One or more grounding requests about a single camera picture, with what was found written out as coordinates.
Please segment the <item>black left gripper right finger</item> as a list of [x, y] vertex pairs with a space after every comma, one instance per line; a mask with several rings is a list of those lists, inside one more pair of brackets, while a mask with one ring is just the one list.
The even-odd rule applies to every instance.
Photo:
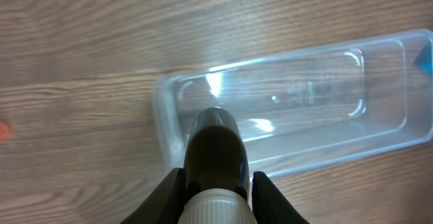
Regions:
[[309, 224], [261, 171], [253, 174], [252, 212], [258, 224]]

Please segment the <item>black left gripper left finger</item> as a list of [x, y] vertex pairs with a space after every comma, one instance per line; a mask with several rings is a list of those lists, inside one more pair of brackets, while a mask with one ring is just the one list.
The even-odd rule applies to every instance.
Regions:
[[120, 224], [177, 224], [185, 206], [185, 170], [172, 169]]

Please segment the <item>black bottle white cap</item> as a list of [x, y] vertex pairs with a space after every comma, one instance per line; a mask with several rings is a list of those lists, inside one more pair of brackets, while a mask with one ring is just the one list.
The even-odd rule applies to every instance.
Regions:
[[228, 111], [208, 108], [193, 122], [183, 168], [184, 224], [251, 224], [248, 157], [237, 123]]

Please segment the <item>clear plastic container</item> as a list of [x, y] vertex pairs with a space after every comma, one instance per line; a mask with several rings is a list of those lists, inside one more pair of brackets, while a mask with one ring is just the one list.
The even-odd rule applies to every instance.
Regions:
[[166, 75], [154, 87], [165, 166], [183, 165], [195, 117], [235, 119], [251, 171], [305, 171], [427, 142], [432, 79], [413, 66], [428, 29]]

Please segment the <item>orange bottle white cap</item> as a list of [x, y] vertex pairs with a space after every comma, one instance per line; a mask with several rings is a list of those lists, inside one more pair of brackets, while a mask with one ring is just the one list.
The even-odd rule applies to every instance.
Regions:
[[7, 121], [0, 120], [0, 140], [6, 140], [10, 137], [12, 129]]

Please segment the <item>blue small box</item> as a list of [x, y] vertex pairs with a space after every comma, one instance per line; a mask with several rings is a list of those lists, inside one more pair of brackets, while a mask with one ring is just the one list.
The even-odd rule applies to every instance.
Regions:
[[424, 71], [432, 79], [432, 44], [428, 43], [417, 55], [413, 66]]

